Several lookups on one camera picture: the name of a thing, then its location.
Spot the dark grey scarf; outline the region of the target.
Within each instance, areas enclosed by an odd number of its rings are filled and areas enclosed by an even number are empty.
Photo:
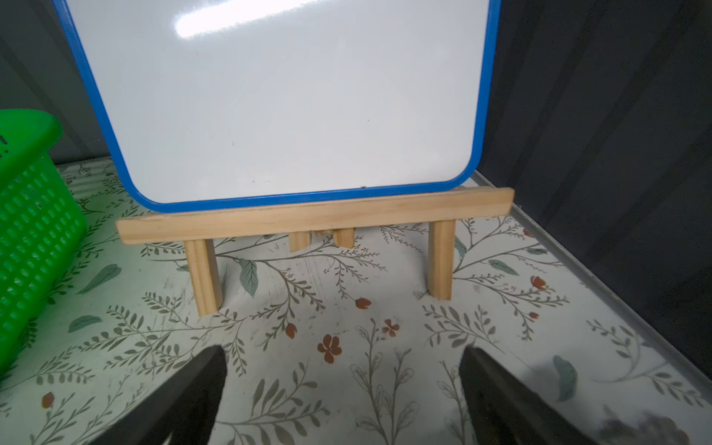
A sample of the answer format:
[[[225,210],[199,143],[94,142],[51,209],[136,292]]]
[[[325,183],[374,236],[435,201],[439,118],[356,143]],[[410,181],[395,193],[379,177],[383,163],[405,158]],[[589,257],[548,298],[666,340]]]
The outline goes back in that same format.
[[[611,413],[596,430],[598,444],[690,445],[689,435],[667,416],[645,413],[637,423],[629,424]]]

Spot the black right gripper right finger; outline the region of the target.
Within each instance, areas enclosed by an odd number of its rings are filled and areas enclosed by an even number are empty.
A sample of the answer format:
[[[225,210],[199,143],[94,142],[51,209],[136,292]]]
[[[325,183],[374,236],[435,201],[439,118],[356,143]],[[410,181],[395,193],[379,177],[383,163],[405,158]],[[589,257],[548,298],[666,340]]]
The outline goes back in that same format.
[[[593,443],[485,350],[466,347],[459,376],[477,443]]]

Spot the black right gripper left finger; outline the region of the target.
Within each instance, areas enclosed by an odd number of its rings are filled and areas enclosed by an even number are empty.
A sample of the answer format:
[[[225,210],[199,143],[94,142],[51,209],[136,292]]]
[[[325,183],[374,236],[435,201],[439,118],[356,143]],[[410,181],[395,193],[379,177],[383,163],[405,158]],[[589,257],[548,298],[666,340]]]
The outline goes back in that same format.
[[[202,350],[94,444],[207,444],[227,376],[223,347]]]

